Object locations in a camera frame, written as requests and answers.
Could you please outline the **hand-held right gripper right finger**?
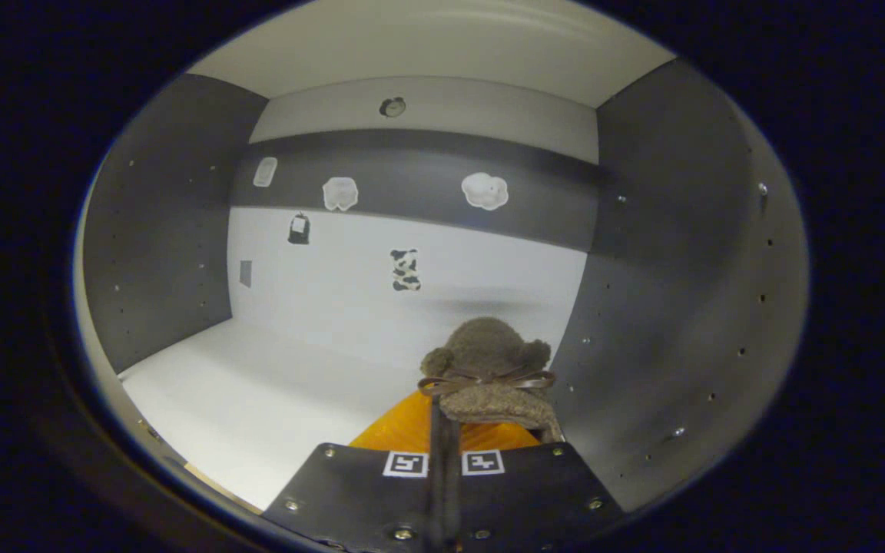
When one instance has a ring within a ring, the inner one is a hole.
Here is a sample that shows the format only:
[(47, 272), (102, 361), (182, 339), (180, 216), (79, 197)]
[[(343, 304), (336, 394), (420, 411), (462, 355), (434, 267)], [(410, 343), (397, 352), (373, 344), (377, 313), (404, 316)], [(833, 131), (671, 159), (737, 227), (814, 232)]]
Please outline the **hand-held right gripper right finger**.
[(460, 452), (460, 424), (442, 421), (445, 552), (576, 552), (624, 509), (568, 443)]

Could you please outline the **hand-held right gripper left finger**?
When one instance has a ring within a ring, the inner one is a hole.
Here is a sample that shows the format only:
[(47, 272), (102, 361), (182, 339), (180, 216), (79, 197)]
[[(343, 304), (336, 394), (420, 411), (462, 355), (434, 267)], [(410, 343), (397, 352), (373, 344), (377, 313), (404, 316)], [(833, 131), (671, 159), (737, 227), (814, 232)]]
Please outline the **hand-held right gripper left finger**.
[(445, 463), (435, 400), (415, 392), (403, 416), (422, 448), (367, 449), (320, 443), (263, 517), (330, 552), (439, 552), (445, 548)]

